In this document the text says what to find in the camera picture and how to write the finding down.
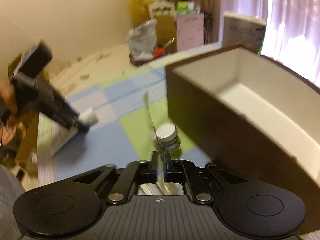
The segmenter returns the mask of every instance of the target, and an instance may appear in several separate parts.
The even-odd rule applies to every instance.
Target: human hand
[[[16,115],[18,111],[17,102],[15,99],[14,89],[11,83],[0,82],[0,100],[3,100],[12,114],[6,120],[7,125],[14,126],[22,119],[29,117],[30,113],[23,113],[21,115]]]

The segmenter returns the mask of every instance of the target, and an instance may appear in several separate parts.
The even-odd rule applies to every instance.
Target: yellow bag
[[[150,20],[148,5],[159,0],[129,0],[129,10],[133,27]]]

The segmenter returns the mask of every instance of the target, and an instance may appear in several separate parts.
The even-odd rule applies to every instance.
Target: brown box
[[[297,194],[300,233],[320,229],[319,88],[240,45],[168,65],[166,76],[169,117],[215,163]]]
[[[157,19],[157,43],[164,46],[169,40],[174,38],[166,50],[170,53],[177,52],[177,26],[172,16],[156,16]]]
[[[8,76],[11,77],[16,66],[21,61],[22,54],[18,55],[8,66]],[[23,120],[23,127],[26,129],[25,136],[17,151],[15,162],[31,176],[37,176],[37,165],[33,161],[33,154],[36,153],[38,143],[39,113],[30,113],[30,117]]]

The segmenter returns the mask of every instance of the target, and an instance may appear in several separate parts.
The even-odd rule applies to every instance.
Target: metal rivet
[[[120,194],[120,193],[113,193],[113,194],[110,194],[108,196],[108,198],[111,200],[111,201],[114,201],[114,202],[117,202],[117,201],[120,201],[120,200],[123,200],[123,195]]]
[[[205,201],[211,200],[212,197],[207,193],[200,193],[200,194],[196,195],[196,199],[199,201],[205,202]]]

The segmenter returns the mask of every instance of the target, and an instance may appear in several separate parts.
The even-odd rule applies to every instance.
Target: book
[[[240,43],[258,53],[266,33],[266,21],[235,12],[224,13],[222,46]]]

